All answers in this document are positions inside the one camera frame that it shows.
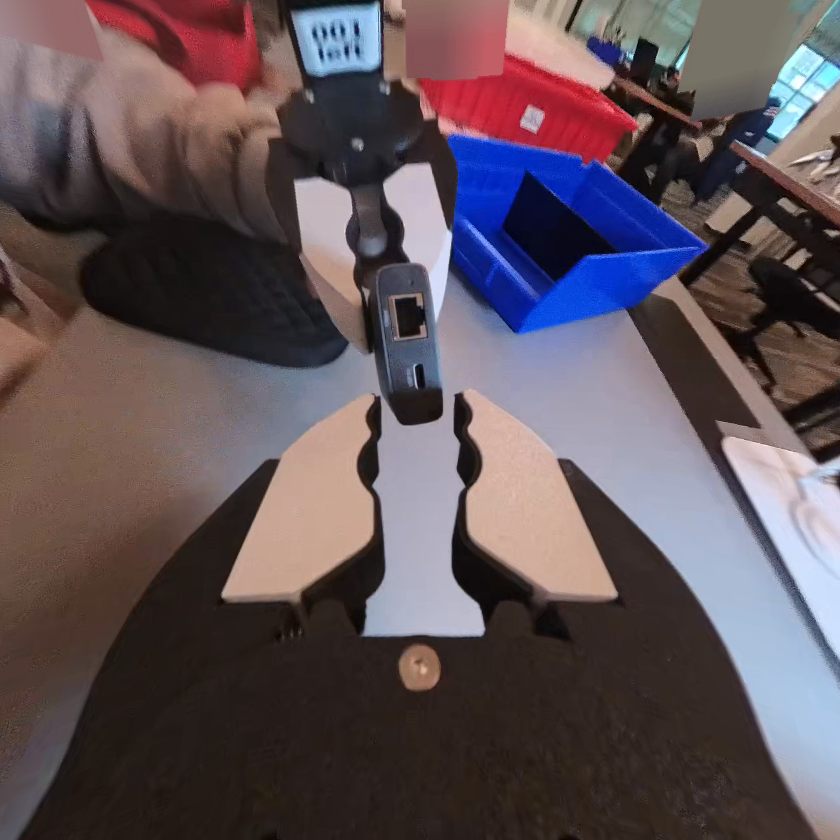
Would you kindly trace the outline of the red plastic tote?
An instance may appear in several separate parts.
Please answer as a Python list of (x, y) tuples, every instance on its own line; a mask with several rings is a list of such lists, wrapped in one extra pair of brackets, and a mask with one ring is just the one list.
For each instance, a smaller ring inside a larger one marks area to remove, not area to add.
[(636, 120), (601, 91), (505, 55), (502, 72), (464, 80), (422, 78), (437, 116), (461, 133), (605, 162), (637, 131)]

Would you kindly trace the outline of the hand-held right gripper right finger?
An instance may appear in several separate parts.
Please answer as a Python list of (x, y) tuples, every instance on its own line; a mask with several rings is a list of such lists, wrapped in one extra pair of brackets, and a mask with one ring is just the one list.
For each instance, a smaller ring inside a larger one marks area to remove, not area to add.
[(551, 633), (558, 605), (615, 605), (607, 568), (569, 478), (530, 426), (474, 389), (455, 396), (453, 575), (486, 630), (499, 606)]

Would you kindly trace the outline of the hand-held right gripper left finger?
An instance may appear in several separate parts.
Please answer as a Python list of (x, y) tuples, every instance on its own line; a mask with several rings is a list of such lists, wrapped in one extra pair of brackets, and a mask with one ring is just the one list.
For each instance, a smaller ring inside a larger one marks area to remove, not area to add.
[(385, 573), (374, 489), (381, 434), (381, 400), (364, 394), (286, 449), (224, 584), (223, 602), (282, 602), (303, 616), (336, 601), (363, 632), (367, 602)]

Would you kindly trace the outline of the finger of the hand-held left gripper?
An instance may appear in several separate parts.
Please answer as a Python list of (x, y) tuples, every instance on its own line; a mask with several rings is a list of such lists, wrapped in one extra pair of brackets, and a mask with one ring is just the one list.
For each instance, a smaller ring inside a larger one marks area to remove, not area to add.
[(402, 251), (409, 262), (426, 269), (434, 305), (445, 301), (453, 235), (445, 220), (429, 163), (406, 164), (384, 182), (388, 206), (402, 223)]
[(371, 353), (363, 295), (354, 278), (356, 256), (347, 240), (350, 193), (322, 178), (295, 181), (300, 258), (321, 304), (342, 336)]

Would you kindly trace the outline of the brown wooden desk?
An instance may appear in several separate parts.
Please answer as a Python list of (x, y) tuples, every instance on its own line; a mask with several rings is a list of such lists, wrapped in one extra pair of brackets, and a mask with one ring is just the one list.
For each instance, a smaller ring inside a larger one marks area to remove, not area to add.
[(782, 200), (813, 213), (838, 229), (839, 205), (816, 185), (798, 180), (777, 164), (741, 142), (732, 142), (729, 150), (747, 168), (731, 184), (731, 189), (752, 207), (762, 209), (759, 217), (770, 218), (770, 210)]

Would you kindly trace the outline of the black office chair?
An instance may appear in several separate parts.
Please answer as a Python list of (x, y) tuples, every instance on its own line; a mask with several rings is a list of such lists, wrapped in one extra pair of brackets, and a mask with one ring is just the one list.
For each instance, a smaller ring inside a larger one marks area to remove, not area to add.
[(751, 319), (755, 334), (783, 322), (792, 327), (805, 326), (830, 340), (839, 340), (838, 295), (815, 286), (799, 271), (777, 259), (754, 259), (749, 263), (749, 274), (763, 303), (763, 309)]

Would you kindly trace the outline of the blue plastic bin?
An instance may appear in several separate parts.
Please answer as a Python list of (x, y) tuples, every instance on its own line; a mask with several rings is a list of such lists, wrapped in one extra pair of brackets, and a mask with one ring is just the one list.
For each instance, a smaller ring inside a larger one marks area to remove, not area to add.
[(598, 161), (452, 133), (453, 264), (511, 331), (633, 308), (707, 245)]

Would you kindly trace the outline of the person's left forearm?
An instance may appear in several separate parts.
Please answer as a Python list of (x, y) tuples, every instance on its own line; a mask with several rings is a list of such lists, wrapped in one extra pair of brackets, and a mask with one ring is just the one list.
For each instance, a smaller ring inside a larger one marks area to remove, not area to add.
[(280, 91), (195, 87), (113, 29), (103, 60), (2, 37), (1, 197), (81, 225), (157, 209), (282, 241), (266, 191)]

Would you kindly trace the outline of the black ethernet adapter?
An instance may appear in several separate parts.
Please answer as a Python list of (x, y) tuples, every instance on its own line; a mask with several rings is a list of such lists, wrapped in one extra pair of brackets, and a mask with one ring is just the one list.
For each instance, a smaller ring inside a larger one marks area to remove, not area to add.
[(405, 426), (444, 413), (437, 322), (430, 279), (419, 264), (384, 266), (369, 297), (371, 337), (384, 399)]

